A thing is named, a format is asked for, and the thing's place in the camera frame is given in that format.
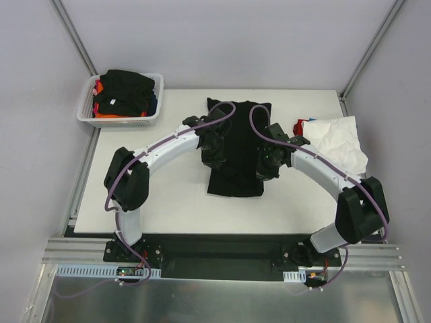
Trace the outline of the white t shirt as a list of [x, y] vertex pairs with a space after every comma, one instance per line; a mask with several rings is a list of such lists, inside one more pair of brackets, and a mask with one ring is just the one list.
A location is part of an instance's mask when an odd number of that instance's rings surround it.
[[354, 116], [303, 121], [302, 134], [339, 167], [356, 175], [366, 172], [368, 157], [360, 147]]

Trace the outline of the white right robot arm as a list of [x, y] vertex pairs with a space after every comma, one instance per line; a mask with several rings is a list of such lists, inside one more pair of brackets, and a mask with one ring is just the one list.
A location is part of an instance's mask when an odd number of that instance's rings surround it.
[[278, 178], [282, 166], [294, 168], [324, 188], [337, 203], [334, 221], [300, 242], [290, 252], [292, 261], [319, 265], [327, 252], [387, 229], [389, 212], [383, 186], [375, 177], [348, 174], [323, 157], [308, 139], [288, 137], [277, 123], [256, 134], [264, 141], [258, 148], [256, 167], [260, 181]]

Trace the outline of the white plastic laundry basket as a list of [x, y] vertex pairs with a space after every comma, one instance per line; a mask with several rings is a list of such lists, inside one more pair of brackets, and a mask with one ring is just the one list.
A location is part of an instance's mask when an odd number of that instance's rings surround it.
[[93, 89], [96, 82], [100, 80], [100, 75], [91, 76], [85, 83], [81, 90], [79, 101], [77, 104], [76, 117], [79, 121], [89, 123], [95, 128], [114, 128], [114, 127], [152, 127], [157, 123], [160, 110], [162, 108], [162, 102], [164, 97], [164, 78], [159, 73], [142, 73], [142, 75], [153, 79], [154, 95], [156, 97], [156, 108], [155, 112], [151, 116], [145, 117], [121, 117], [121, 118], [93, 118]]

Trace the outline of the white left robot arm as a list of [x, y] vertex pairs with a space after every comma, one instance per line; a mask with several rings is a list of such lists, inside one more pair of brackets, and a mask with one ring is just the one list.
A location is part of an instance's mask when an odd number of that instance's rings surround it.
[[104, 179], [106, 211], [114, 211], [114, 234], [122, 242], [119, 254], [129, 262], [138, 260], [143, 252], [139, 243], [140, 208], [150, 190], [150, 178], [161, 167], [182, 154], [200, 149], [202, 162], [220, 166], [224, 161], [224, 137], [230, 121], [215, 112], [209, 116], [191, 116], [173, 132], [141, 149], [117, 149]]

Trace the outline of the red t shirt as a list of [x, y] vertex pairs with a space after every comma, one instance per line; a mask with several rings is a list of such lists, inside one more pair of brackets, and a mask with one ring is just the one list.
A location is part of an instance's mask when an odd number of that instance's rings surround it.
[[303, 125], [305, 122], [308, 122], [308, 119], [298, 119], [293, 128], [294, 135], [303, 136]]

